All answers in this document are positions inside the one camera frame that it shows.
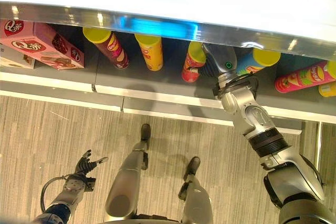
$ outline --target pink box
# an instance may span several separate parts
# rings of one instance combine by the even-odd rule
[[[1,20],[0,42],[56,69],[84,68],[84,53],[45,23]]]

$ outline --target blue light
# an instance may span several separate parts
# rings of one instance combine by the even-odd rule
[[[198,25],[186,21],[149,20],[144,18],[121,17],[120,29],[131,33],[150,34],[162,37],[194,40]]]

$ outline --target green light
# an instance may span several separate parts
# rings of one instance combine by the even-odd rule
[[[230,61],[227,61],[225,63],[225,66],[228,68],[228,69],[231,69],[232,68],[232,63]]]

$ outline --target pringles can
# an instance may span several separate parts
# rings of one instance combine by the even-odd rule
[[[182,69],[182,79],[186,82],[196,81],[200,75],[197,68],[204,66],[205,59],[202,43],[191,41]]]
[[[275,88],[281,93],[287,93],[334,80],[336,80],[336,61],[324,60],[277,78]]]
[[[116,35],[108,30],[83,27],[83,34],[118,69],[128,67],[129,61],[126,52],[121,47]]]
[[[134,34],[149,70],[159,71],[163,67],[161,37]]]
[[[265,51],[254,48],[251,53],[244,55],[238,60],[236,73],[241,76],[246,73],[255,73],[264,67],[270,67],[277,63],[281,53]]]
[[[336,81],[319,85],[319,93],[323,97],[336,97]]]

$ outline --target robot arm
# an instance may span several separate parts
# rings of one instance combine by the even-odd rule
[[[51,179],[42,189],[41,210],[42,214],[37,216],[32,223],[40,224],[66,224],[70,217],[75,213],[78,204],[82,201],[84,192],[93,191],[95,178],[87,178],[86,175],[92,171],[98,164],[107,161],[103,157],[95,162],[89,162],[88,158],[91,150],[84,153],[77,163],[75,172],[62,177]],[[52,201],[47,209],[44,207],[44,192],[46,187],[57,179],[66,178],[63,185],[63,191]]]
[[[280,224],[336,223],[332,213],[321,203],[321,181],[309,163],[278,132],[251,92],[251,76],[239,77],[233,48],[203,44],[207,61],[218,69],[218,99],[233,124],[259,155],[262,167],[269,171],[264,184],[272,202],[281,208]]]

